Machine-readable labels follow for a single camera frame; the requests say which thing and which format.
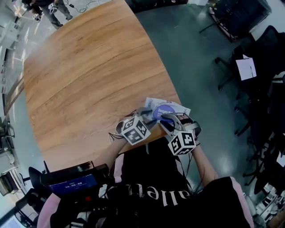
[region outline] wooden table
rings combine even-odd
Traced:
[[[124,0],[52,34],[24,63],[29,118],[50,170],[96,158],[119,119],[146,97],[179,103],[149,37]],[[159,127],[148,141],[164,135]]]

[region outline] black equipment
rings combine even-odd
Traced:
[[[99,189],[107,183],[108,176],[107,165],[94,167],[90,161],[41,175],[41,183],[63,200],[92,207],[98,199]]]
[[[213,5],[216,21],[201,30],[203,32],[213,25],[219,25],[234,37],[244,37],[269,13],[271,8],[266,0],[220,0]]]

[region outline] purple circle on banknote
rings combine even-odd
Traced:
[[[161,117],[161,115],[163,114],[168,114],[168,113],[172,113],[172,112],[175,112],[174,109],[172,107],[170,107],[169,105],[159,105],[156,107],[156,109],[153,111],[153,117],[155,119],[158,119],[158,120],[164,120],[164,121],[167,121],[167,122],[170,122],[166,119],[163,119]]]

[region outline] person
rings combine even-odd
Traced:
[[[240,185],[232,177],[218,178],[200,143],[196,141],[197,146],[191,151],[204,187],[198,194],[191,189],[180,159],[171,153],[168,141],[162,137],[119,154],[127,141],[115,138],[94,159],[95,166],[105,163],[110,168],[105,197],[114,212],[104,218],[86,216],[84,227],[253,228]],[[51,209],[44,205],[38,227],[66,226],[68,223],[62,222],[70,217],[70,207],[61,205],[55,195],[48,201],[59,206]],[[55,216],[59,208],[64,213]]]
[[[41,15],[41,10],[52,23],[55,29],[59,29],[63,24],[55,17],[54,13],[50,14],[49,5],[51,3],[57,4],[58,10],[64,14],[66,20],[71,20],[73,17],[70,15],[68,8],[65,6],[63,0],[22,0],[27,10],[34,16],[35,14]]]

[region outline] display screen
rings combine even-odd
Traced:
[[[73,180],[68,180],[62,183],[50,185],[55,194],[66,195],[74,191],[90,188],[97,185],[97,182],[92,174],[79,177]]]

